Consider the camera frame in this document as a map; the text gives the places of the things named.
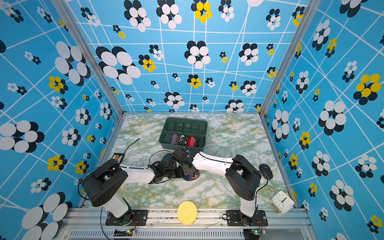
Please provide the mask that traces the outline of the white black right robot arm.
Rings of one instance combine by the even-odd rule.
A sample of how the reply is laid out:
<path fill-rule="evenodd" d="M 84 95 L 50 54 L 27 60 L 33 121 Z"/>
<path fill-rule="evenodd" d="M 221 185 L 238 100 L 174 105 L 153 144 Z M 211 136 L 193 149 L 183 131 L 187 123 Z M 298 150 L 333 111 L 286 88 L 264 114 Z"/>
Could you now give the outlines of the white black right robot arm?
<path fill-rule="evenodd" d="M 173 158 L 181 165 L 185 175 L 207 171 L 224 176 L 241 198 L 240 212 L 248 218 L 255 215 L 262 174 L 245 157 L 221 158 L 184 148 L 175 150 Z"/>

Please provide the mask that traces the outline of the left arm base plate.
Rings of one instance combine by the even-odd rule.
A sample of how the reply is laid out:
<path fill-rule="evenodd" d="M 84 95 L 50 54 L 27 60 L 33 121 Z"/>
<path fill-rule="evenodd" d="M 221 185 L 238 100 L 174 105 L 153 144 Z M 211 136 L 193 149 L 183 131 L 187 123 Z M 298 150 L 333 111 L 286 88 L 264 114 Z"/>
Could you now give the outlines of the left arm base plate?
<path fill-rule="evenodd" d="M 145 226 L 148 219 L 148 210 L 128 210 L 120 218 L 108 212 L 106 226 Z"/>

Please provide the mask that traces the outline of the purple teal sock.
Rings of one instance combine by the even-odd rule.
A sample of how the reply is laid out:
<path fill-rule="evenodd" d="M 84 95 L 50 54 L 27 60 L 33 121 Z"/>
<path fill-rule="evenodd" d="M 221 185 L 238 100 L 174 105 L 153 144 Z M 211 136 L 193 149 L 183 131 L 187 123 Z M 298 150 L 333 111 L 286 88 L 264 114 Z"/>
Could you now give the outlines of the purple teal sock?
<path fill-rule="evenodd" d="M 193 172 L 192 174 L 184 175 L 184 176 L 183 176 L 183 179 L 184 179 L 185 181 L 194 181 L 194 180 L 196 180 L 197 178 L 199 178 L 199 176 L 200 176 L 200 172 L 199 172 L 199 171 L 195 171 L 195 172 Z"/>

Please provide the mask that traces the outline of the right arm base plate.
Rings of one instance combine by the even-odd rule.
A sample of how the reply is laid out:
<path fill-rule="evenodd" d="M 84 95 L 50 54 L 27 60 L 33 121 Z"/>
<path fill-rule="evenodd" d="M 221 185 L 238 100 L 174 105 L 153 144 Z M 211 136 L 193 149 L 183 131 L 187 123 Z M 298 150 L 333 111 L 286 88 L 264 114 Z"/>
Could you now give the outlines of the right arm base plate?
<path fill-rule="evenodd" d="M 230 227 L 266 227 L 268 226 L 268 220 L 265 211 L 256 210 L 252 217 L 248 217 L 241 213 L 240 210 L 227 210 L 226 221 Z"/>

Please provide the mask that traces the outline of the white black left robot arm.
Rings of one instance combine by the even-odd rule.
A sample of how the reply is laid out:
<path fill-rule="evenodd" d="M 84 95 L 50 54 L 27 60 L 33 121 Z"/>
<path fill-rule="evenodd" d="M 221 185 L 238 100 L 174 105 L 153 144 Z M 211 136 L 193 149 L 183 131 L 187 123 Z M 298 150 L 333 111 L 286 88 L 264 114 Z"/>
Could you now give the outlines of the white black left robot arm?
<path fill-rule="evenodd" d="M 134 213 L 128 202 L 117 195 L 122 185 L 160 184 L 183 176 L 182 167 L 173 159 L 173 155 L 166 154 L 161 161 L 141 168 L 121 165 L 117 160 L 110 159 L 79 182 L 92 206 L 106 209 L 121 225 L 127 225 L 134 219 Z"/>

